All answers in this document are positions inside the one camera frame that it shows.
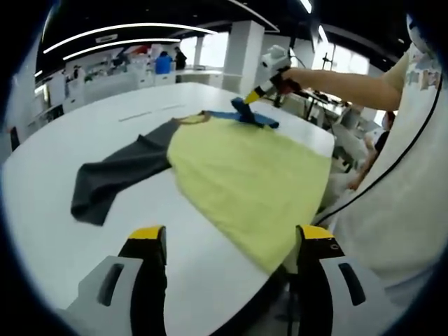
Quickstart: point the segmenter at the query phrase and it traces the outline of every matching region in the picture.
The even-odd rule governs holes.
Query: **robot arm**
[[[291,59],[288,51],[279,45],[273,45],[267,54],[261,57],[261,65],[266,69],[269,80],[256,87],[245,98],[244,103],[250,104],[259,98],[268,95],[274,91],[280,91],[285,86],[299,91],[300,86],[292,80],[283,80],[281,74],[291,67]]]

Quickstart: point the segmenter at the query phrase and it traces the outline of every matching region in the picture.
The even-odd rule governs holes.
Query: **table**
[[[311,98],[311,103],[308,106],[307,111],[305,112],[305,117],[304,117],[305,120],[308,120],[309,115],[311,114],[311,111],[313,110],[313,107],[314,107],[316,101],[321,102],[323,104],[328,104],[328,103],[332,102],[324,94],[322,94],[321,96],[318,96],[315,92],[309,91],[309,90],[295,92],[295,94],[300,95],[301,97],[304,97],[305,99]]]
[[[9,157],[2,178],[10,233],[51,306],[68,307],[81,279],[116,256],[132,231],[155,224],[167,227],[168,335],[209,335],[259,291],[268,276],[180,194],[171,169],[118,194],[102,227],[77,223],[69,212],[83,163],[103,160],[170,118],[233,111],[235,97],[197,83],[119,94],[56,119]],[[331,156],[331,134],[261,102],[253,110],[278,120],[279,133]]]
[[[242,92],[242,77],[241,75],[236,75],[233,73],[223,73],[218,70],[186,69],[176,71],[176,77],[177,76],[180,77],[182,83],[201,83],[236,93]]]

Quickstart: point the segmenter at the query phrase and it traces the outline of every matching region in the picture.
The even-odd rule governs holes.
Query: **blue cloth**
[[[171,72],[171,62],[172,58],[170,56],[161,56],[155,59],[155,74],[165,75]]]
[[[213,117],[215,118],[221,118],[221,119],[233,119],[241,121],[242,123],[245,123],[245,121],[242,120],[243,116],[240,113],[232,113],[232,112],[216,112],[216,111],[208,111]],[[271,128],[278,128],[280,125],[277,121],[274,119],[265,117],[261,114],[254,113],[255,121],[261,125],[269,125]]]
[[[244,103],[241,97],[232,99],[232,106],[239,114],[239,121],[241,123],[248,123],[258,127],[269,125],[271,128],[277,128],[279,123],[271,118],[252,112],[251,107]]]

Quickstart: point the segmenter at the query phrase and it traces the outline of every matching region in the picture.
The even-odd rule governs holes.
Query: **cable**
[[[353,198],[350,202],[347,202],[345,205],[341,206],[339,209],[334,210],[333,212],[330,212],[328,215],[324,216],[319,222],[317,222],[315,225],[319,225],[321,224],[323,221],[329,219],[329,217],[337,214],[339,211],[347,208],[350,204],[352,204],[353,202],[355,202],[359,197],[361,197],[362,195],[364,195],[367,191],[369,191],[370,189],[372,189],[374,186],[376,186],[382,179],[384,179],[384,177],[386,177],[390,172],[392,172],[395,167],[397,167],[397,165],[400,163],[400,161],[406,156],[407,152],[410,151],[410,149],[414,146],[414,144],[417,142],[417,140],[419,139],[421,133],[424,131],[424,129],[426,128],[427,124],[429,123],[429,120],[431,119],[431,117],[434,114],[434,110],[435,107],[437,106],[437,102],[439,100],[439,96],[440,96],[440,91],[442,90],[442,81],[443,81],[443,77],[440,77],[440,84],[439,84],[439,88],[437,89],[437,93],[435,95],[434,98],[434,102],[433,102],[433,106],[431,107],[431,110],[429,111],[428,116],[425,119],[425,122],[423,123],[423,125],[421,126],[420,130],[417,132],[416,136],[413,138],[413,140],[411,141],[411,143],[409,144],[408,147],[406,147],[406,149],[403,151],[403,153],[401,153],[401,155],[398,157],[398,159],[383,173],[381,174],[371,185],[369,185],[366,189],[364,189],[364,191],[362,193],[360,193],[359,195],[357,195],[355,198]]]
[[[297,61],[299,61],[300,63],[301,63],[301,65],[302,65],[302,67],[304,67],[305,69],[307,68],[306,66],[305,66],[305,64],[303,64],[303,62],[302,62],[302,60],[299,58],[299,57],[297,57],[297,56],[293,56]]]

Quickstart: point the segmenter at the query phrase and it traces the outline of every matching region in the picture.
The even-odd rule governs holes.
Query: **pillar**
[[[193,62],[193,66],[200,65],[203,43],[204,37],[198,37],[196,42],[195,61]]]
[[[224,73],[241,76],[240,93],[252,91],[265,28],[254,21],[234,22],[229,34]]]

